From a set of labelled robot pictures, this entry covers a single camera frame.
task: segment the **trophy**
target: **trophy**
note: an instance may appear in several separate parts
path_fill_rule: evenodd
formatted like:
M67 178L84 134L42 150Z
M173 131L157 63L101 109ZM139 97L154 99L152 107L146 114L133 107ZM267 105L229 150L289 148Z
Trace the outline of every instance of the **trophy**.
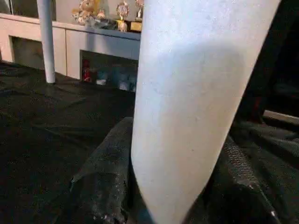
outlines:
M136 6L139 7L135 22L131 22L131 30L141 32L142 29L142 16L144 8L144 0L135 0Z
M128 25L124 21L129 14L129 6L127 2L124 0L123 2L119 3L116 8L117 14L120 16L121 20L118 21L118 30L121 32L127 32Z
M136 6L139 7L139 10L137 12L137 16L135 18L135 21L136 22L142 22L144 0L136 0Z

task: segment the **cabinet door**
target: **cabinet door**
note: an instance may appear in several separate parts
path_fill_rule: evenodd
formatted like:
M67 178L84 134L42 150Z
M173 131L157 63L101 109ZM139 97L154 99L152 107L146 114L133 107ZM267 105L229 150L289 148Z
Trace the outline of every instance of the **cabinet door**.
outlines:
M138 60L139 47L140 41L136 40L67 30L67 76L81 78L82 50Z
M12 39L19 37L42 41L40 25L36 23L0 19L0 53L4 61L15 62ZM65 29L53 27L55 71L66 75Z

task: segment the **plush toy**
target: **plush toy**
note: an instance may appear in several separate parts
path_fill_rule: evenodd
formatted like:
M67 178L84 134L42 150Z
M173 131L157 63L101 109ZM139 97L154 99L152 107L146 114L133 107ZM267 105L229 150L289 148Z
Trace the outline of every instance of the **plush toy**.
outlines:
M82 0L79 8L72 10L75 21L81 25L88 25L98 16L100 0Z

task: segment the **white pole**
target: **white pole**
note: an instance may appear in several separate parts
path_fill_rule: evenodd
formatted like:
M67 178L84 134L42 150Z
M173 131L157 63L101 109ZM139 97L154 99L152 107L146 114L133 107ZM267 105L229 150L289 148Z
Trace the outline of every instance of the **white pole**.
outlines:
M55 83L55 66L50 1L37 0L37 8L41 26L43 60L45 64L46 80L47 83L53 84Z
M145 3L132 163L158 224L179 224L218 159L279 0Z

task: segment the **black fabric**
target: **black fabric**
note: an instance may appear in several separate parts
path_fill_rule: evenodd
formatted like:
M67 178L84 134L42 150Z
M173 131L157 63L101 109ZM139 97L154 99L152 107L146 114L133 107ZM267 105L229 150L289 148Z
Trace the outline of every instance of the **black fabric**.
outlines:
M34 223L125 223L132 128L132 118L116 125L74 175L68 191L38 212Z
M124 117L135 95L0 63L0 220L29 223Z

